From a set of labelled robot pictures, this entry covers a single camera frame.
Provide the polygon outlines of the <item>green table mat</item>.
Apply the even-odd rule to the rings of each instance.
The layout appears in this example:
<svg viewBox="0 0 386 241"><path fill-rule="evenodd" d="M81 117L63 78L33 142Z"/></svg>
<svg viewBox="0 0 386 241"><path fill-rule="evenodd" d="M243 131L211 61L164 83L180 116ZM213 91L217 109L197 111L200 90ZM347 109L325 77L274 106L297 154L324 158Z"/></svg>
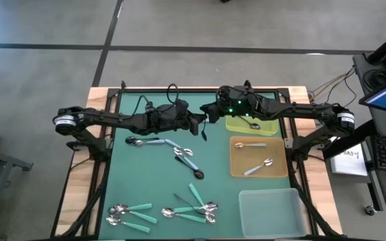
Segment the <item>green table mat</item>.
<svg viewBox="0 0 386 241"><path fill-rule="evenodd" d="M102 220L99 239L242 238L239 192L290 187L288 177L233 177L229 167L229 141L234 133L227 130L225 119L200 125L200 128L206 131L206 141L200 135L194 136L184 130L160 133L158 137L191 149L194 153L191 161L204 172L203 180L196 179L188 167L175 160L171 146L133 147L125 142L131 132L117 129L104 209L115 204L152 204L145 214L156 218L157 223L151 224L132 214L121 216L124 222L149 227L150 232L145 233L123 224L112 226ZM194 185L204 202L218 204L215 224L162 215L163 208L183 207L186 203L198 205L189 184Z"/></svg>

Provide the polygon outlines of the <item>orange plastic bin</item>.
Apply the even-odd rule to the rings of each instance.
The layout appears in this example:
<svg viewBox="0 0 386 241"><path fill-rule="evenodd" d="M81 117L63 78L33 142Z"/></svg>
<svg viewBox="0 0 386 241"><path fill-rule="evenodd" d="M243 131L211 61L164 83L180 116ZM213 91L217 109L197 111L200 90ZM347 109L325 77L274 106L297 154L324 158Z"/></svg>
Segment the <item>orange plastic bin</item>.
<svg viewBox="0 0 386 241"><path fill-rule="evenodd" d="M235 143L267 143L266 147L235 148ZM263 163L273 159L273 164L264 166L250 175L243 175ZM229 167L233 177L282 178L288 176L285 144L280 137L233 136L229 141Z"/></svg>

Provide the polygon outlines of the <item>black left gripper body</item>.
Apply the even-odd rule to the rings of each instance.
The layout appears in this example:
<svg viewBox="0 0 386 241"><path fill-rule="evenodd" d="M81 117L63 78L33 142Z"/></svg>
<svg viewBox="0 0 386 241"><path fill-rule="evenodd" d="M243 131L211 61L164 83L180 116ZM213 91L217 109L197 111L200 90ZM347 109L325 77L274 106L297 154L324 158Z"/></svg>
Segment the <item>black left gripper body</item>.
<svg viewBox="0 0 386 241"><path fill-rule="evenodd" d="M175 106L159 106L151 113L151 126L156 131L190 130L189 114L177 114Z"/></svg>

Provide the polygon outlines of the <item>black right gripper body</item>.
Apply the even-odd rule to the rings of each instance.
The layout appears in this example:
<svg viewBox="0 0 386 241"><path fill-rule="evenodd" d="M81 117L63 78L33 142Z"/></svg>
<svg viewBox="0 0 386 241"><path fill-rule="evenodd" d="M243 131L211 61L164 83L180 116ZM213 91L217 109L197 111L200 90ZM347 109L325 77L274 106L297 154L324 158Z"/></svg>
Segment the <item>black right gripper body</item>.
<svg viewBox="0 0 386 241"><path fill-rule="evenodd" d="M218 105L225 114L253 116L259 101L255 91L248 86L221 86L218 89Z"/></svg>

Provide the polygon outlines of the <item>clear plastic bin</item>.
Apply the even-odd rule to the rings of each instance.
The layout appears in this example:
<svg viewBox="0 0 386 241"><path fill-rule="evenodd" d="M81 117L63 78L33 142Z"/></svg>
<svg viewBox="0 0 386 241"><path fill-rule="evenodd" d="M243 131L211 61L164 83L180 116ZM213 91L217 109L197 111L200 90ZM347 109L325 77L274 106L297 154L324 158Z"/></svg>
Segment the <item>clear plastic bin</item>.
<svg viewBox="0 0 386 241"><path fill-rule="evenodd" d="M245 238L297 238L307 234L302 201L294 188L243 190L239 193Z"/></svg>

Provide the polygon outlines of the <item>white printed paper sheet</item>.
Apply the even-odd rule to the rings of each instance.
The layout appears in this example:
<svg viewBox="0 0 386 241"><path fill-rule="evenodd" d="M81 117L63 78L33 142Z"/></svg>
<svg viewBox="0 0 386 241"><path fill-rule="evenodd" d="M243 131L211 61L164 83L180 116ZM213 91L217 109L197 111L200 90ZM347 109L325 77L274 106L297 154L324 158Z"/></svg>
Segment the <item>white printed paper sheet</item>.
<svg viewBox="0 0 386 241"><path fill-rule="evenodd" d="M330 164L333 173L368 176L361 144L332 157Z"/></svg>

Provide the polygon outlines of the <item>yellow plastic bin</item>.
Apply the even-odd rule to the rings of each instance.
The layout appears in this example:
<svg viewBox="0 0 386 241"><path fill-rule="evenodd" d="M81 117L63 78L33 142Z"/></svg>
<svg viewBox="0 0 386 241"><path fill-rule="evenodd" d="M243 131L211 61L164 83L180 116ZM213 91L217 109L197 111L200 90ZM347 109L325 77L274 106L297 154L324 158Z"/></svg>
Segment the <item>yellow plastic bin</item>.
<svg viewBox="0 0 386 241"><path fill-rule="evenodd" d="M226 117L226 128L228 131L238 132L238 133L247 133L252 135L262 135L262 136L273 136L279 132L279 121L278 120L259 120L258 118L252 118L250 116L243 116L251 123L257 123L261 129L254 130L250 129L249 125L239 118L239 116Z"/></svg>

